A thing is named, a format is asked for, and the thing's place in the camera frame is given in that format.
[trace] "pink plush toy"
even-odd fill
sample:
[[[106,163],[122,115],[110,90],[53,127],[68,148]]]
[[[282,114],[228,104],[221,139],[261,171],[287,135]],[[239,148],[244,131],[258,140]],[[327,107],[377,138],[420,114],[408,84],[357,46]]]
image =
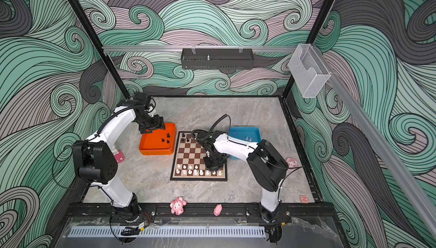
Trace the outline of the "pink plush toy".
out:
[[[180,215],[183,213],[183,206],[186,205],[186,201],[183,201],[183,197],[178,197],[175,201],[172,201],[170,204],[171,213],[176,213],[176,215]]]
[[[222,211],[222,205],[217,204],[217,206],[214,209],[214,215],[218,216],[219,214],[221,214],[221,211]]]

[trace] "wall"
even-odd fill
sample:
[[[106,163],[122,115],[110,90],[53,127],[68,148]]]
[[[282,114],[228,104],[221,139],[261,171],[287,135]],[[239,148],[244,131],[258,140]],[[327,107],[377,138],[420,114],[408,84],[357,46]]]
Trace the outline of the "wall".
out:
[[[104,45],[293,46],[306,41],[322,5],[320,0],[79,1]],[[112,53],[126,86],[152,95],[281,95],[290,77],[287,54],[256,54],[255,69],[222,72],[184,70],[180,56]]]
[[[43,247],[85,184],[71,150],[120,96],[67,0],[0,0],[0,246]],[[86,75],[98,73],[96,83]],[[80,188],[65,192],[63,186]]]
[[[433,201],[436,0],[335,0],[316,45]],[[329,83],[290,104],[326,201],[352,247],[436,247]]]

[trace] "blue tray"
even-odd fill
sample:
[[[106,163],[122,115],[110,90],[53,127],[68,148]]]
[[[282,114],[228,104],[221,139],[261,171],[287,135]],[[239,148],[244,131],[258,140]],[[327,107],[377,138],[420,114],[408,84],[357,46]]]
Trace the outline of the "blue tray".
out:
[[[246,127],[246,126],[234,126],[230,127],[230,131],[228,133],[229,136],[234,138],[246,141],[246,137],[248,139],[251,138],[251,142],[260,142],[262,139],[260,138],[260,131],[258,127]],[[234,156],[230,156],[230,159],[238,159]]]

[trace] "orange tray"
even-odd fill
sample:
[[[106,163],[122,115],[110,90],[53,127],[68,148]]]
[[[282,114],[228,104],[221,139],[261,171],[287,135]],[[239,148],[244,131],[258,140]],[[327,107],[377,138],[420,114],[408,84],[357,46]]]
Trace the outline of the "orange tray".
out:
[[[175,140],[176,125],[174,123],[165,123],[165,130],[159,129],[142,135],[139,151],[143,155],[173,154]]]

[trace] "chessboard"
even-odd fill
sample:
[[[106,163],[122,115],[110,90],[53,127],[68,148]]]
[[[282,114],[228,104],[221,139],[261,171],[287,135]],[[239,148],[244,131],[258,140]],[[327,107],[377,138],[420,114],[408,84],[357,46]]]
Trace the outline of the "chessboard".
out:
[[[227,181],[227,164],[215,172],[207,170],[206,150],[192,139],[190,131],[179,131],[176,141],[171,181]]]

